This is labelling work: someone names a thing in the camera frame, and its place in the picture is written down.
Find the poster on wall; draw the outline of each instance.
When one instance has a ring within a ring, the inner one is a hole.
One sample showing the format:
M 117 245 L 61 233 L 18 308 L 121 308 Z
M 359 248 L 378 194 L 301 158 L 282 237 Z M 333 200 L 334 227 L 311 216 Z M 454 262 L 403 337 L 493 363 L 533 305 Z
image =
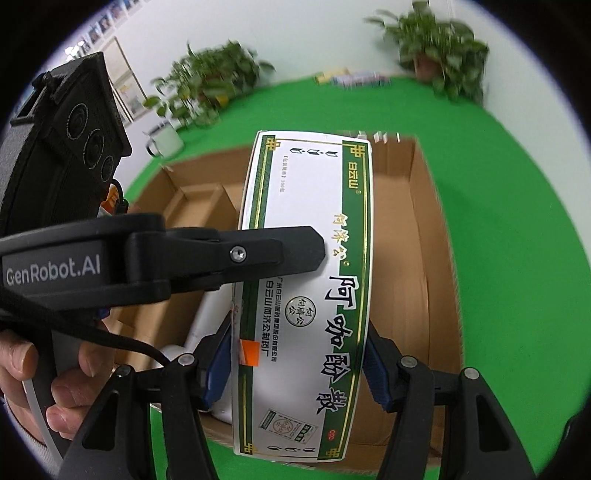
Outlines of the poster on wall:
M 118 27 L 121 25 L 125 20 L 127 20 L 127 14 L 121 5 L 120 0 L 116 0 L 109 5 L 109 14 L 111 15 L 113 25 Z
M 117 85 L 131 72 L 131 68 L 129 63 L 127 63 L 123 50 L 121 50 L 121 45 L 117 37 L 109 40 L 102 50 L 105 54 L 105 64 L 109 78 L 114 85 Z
M 99 18 L 99 26 L 100 31 L 104 37 L 109 35 L 113 30 L 113 24 L 111 23 L 111 19 L 109 18 L 109 14 L 105 11 L 103 15 Z
M 83 57 L 84 55 L 88 55 L 92 51 L 92 47 L 88 43 L 86 37 L 80 37 L 76 45 L 80 47 L 81 57 Z
M 92 46 L 97 47 L 103 43 L 103 35 L 98 23 L 92 24 L 88 30 L 88 38 Z
M 139 0 L 123 0 L 123 5 L 129 14 L 139 10 L 142 6 Z
M 136 120 L 148 111 L 143 106 L 146 95 L 133 72 L 130 72 L 124 80 L 120 80 L 115 89 L 121 97 L 123 105 L 129 111 L 132 120 Z
M 119 95 L 115 90 L 113 90 L 113 98 L 115 99 L 115 105 L 117 105 L 117 111 L 119 112 L 121 122 L 123 123 L 124 127 L 127 127 L 131 123 L 130 114 L 123 106 L 121 98 L 119 98 Z

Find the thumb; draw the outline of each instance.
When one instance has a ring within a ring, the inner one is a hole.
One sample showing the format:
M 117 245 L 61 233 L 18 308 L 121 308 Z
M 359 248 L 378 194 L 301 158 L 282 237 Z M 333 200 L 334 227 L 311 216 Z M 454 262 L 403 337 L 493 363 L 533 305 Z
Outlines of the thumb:
M 17 380 L 35 375 L 39 354 L 35 346 L 12 330 L 0 332 L 0 365 Z

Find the screw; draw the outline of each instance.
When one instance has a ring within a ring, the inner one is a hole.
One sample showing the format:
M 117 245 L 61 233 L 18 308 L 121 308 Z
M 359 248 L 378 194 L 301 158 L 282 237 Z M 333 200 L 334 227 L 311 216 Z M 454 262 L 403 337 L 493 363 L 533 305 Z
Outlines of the screw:
M 242 263 L 246 260 L 246 250 L 244 247 L 237 245 L 230 250 L 230 258 L 233 262 Z
M 184 367 L 191 365 L 194 361 L 195 361 L 195 357 L 193 355 L 191 355 L 190 353 L 184 353 L 178 358 L 179 364 L 181 364 Z
M 131 367 L 129 365 L 121 365 L 115 370 L 115 375 L 118 377 L 127 377 L 131 373 Z
M 480 373 L 478 373 L 478 370 L 476 370 L 476 368 L 468 367 L 464 370 L 464 375 L 466 376 L 466 378 L 469 378 L 470 380 L 476 380 L 480 376 Z
M 400 363 L 406 368 L 415 368 L 418 365 L 417 359 L 410 355 L 403 356 Z

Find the green floor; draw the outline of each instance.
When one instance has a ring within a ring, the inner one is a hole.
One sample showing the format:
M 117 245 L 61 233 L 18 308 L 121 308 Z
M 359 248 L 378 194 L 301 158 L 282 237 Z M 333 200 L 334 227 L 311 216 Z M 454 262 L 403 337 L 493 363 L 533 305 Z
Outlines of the green floor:
M 437 99 L 412 80 L 356 90 L 305 80 L 235 102 L 210 130 L 184 132 L 187 147 L 172 160 L 251 144 L 260 129 L 418 137 L 452 238 L 466 363 L 485 376 L 540 469 L 589 387 L 591 275 L 573 225 L 523 149 L 481 108 Z M 157 168 L 140 175 L 131 199 Z M 348 477 L 244 459 L 220 446 L 212 454 L 222 480 Z

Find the camera lens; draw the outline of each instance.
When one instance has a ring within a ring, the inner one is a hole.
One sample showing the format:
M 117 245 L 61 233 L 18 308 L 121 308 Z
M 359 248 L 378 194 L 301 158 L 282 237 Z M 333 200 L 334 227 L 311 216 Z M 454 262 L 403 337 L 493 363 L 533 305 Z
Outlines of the camera lens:
M 88 121 L 88 108 L 84 103 L 79 103 L 76 105 L 70 115 L 68 116 L 68 121 L 66 125 L 66 132 L 68 134 L 68 138 L 71 140 L 76 140 L 80 138 L 82 132 L 86 128 L 86 122 Z
M 88 168 L 96 167 L 96 164 L 100 160 L 100 156 L 103 154 L 103 147 L 105 146 L 105 137 L 97 128 L 90 132 L 86 139 L 86 145 L 84 145 L 84 163 Z
M 103 162 L 103 166 L 100 168 L 100 177 L 103 181 L 109 181 L 111 179 L 114 167 L 115 162 L 113 157 L 109 155 Z

